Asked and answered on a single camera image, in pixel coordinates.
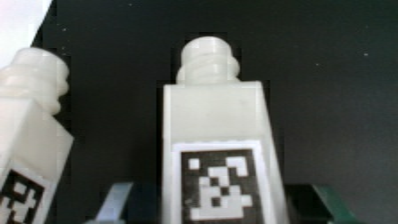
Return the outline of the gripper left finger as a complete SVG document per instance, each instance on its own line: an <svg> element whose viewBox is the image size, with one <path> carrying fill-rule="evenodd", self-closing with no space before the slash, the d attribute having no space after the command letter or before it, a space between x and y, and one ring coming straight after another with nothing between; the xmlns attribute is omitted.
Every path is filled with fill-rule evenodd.
<svg viewBox="0 0 398 224"><path fill-rule="evenodd" d="M96 218L84 222L84 224L126 224L123 212L126 208L133 183L121 182L110 187Z"/></svg>

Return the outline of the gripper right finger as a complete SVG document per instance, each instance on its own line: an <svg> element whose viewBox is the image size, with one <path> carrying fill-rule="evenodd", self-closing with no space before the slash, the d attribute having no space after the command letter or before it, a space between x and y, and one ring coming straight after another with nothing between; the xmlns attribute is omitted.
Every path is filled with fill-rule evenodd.
<svg viewBox="0 0 398 224"><path fill-rule="evenodd" d="M329 186L288 184L286 199L291 224L363 224Z"/></svg>

